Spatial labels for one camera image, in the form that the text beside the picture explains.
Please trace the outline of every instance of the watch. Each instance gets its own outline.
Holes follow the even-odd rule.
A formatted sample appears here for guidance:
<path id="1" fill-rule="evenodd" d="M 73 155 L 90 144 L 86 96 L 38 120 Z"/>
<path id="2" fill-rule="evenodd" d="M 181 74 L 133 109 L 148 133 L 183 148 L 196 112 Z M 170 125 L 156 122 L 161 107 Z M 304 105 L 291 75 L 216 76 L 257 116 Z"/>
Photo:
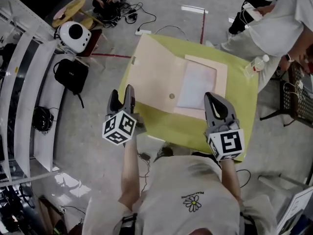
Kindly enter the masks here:
<path id="1" fill-rule="evenodd" d="M 294 61 L 294 60 L 291 59 L 291 57 L 289 56 L 288 53 L 285 55 L 285 58 L 287 59 L 287 61 L 288 61 L 289 63 L 292 63 L 292 62 Z"/>

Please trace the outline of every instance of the fiducial marker cube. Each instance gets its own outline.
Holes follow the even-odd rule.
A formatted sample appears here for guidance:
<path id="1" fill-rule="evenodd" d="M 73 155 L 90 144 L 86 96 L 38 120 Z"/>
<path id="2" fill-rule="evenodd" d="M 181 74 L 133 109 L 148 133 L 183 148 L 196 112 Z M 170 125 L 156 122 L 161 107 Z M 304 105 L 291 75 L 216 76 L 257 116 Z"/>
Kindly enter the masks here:
<path id="1" fill-rule="evenodd" d="M 217 161 L 234 159 L 245 151 L 243 129 L 211 133 L 208 142 Z"/>
<path id="2" fill-rule="evenodd" d="M 132 139 L 136 120 L 124 111 L 120 111 L 103 123 L 102 137 L 115 145 Z"/>

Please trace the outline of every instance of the black backpack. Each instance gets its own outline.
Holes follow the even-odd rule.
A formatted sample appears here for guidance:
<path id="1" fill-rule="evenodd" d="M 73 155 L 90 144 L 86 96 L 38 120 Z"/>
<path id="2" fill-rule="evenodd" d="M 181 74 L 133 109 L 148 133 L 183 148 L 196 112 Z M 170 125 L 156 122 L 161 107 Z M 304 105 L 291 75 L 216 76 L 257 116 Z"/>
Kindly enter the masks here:
<path id="1" fill-rule="evenodd" d="M 63 84 L 64 87 L 73 92 L 74 95 L 78 95 L 82 107 L 84 107 L 80 93 L 83 90 L 88 75 L 88 67 L 77 61 L 73 62 L 68 59 L 63 59 L 54 65 L 53 72 L 54 78 L 60 84 Z"/>

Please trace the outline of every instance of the daisy logo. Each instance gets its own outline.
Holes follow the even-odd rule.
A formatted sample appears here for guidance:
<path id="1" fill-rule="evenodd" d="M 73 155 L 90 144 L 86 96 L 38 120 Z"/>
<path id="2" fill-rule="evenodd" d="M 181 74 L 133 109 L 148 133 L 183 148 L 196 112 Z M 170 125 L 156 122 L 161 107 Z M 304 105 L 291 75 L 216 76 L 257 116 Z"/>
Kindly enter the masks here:
<path id="1" fill-rule="evenodd" d="M 184 205 L 189 208 L 189 212 L 197 211 L 202 205 L 198 202 L 199 196 L 191 196 L 184 201 Z"/>

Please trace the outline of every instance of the yellow-green tablecloth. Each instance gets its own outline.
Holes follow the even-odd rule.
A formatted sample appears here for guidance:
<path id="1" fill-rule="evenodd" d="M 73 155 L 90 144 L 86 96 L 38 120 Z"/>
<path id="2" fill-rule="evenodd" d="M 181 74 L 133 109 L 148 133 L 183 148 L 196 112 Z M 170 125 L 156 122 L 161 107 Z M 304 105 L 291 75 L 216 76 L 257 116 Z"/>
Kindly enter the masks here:
<path id="1" fill-rule="evenodd" d="M 224 63 L 228 66 L 225 98 L 235 108 L 237 118 L 240 121 L 240 128 L 244 130 L 247 148 L 252 132 L 258 93 L 257 76 L 248 80 L 243 73 L 248 61 L 212 47 L 193 42 L 160 35 L 150 36 L 178 57 L 184 58 L 188 54 Z M 128 77 L 130 63 L 119 87 L 120 101 L 124 100 L 125 83 Z M 147 135 L 198 151 L 211 153 L 210 146 L 206 143 L 204 136 L 207 128 L 205 121 L 184 115 L 163 112 L 140 102 L 136 102 L 135 112 L 140 113 L 143 117 L 147 128 Z M 246 151 L 236 160 L 243 161 L 245 155 Z"/>

